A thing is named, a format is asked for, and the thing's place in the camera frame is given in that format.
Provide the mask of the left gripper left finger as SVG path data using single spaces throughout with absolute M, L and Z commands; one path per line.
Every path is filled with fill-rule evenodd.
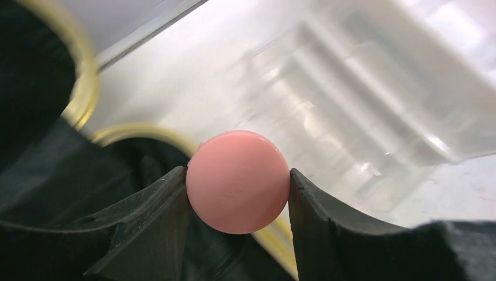
M 179 280 L 189 205 L 181 166 L 59 228 L 1 222 L 2 280 Z

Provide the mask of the yellow hard-shell suitcase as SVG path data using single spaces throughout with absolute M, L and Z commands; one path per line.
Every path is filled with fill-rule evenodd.
M 1 222 L 59 228 L 145 189 L 194 149 L 156 128 L 99 145 L 62 116 L 82 70 L 68 22 L 43 2 L 1 2 Z M 291 280 L 249 234 L 202 222 L 189 205 L 179 280 Z

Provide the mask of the round pink compact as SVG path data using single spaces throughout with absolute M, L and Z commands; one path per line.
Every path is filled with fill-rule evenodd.
M 271 224 L 290 194 L 290 171 L 277 147 L 250 131 L 229 131 L 202 143 L 187 166 L 191 207 L 227 234 L 249 234 Z

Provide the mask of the white plastic drawer organizer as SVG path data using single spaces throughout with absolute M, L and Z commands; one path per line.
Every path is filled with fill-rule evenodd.
M 237 125 L 328 193 L 386 213 L 495 161 L 494 1 L 258 1 Z

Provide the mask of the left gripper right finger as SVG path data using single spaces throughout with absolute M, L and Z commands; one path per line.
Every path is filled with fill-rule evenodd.
M 338 200 L 290 171 L 290 224 L 300 280 L 494 280 L 495 222 L 409 229 Z

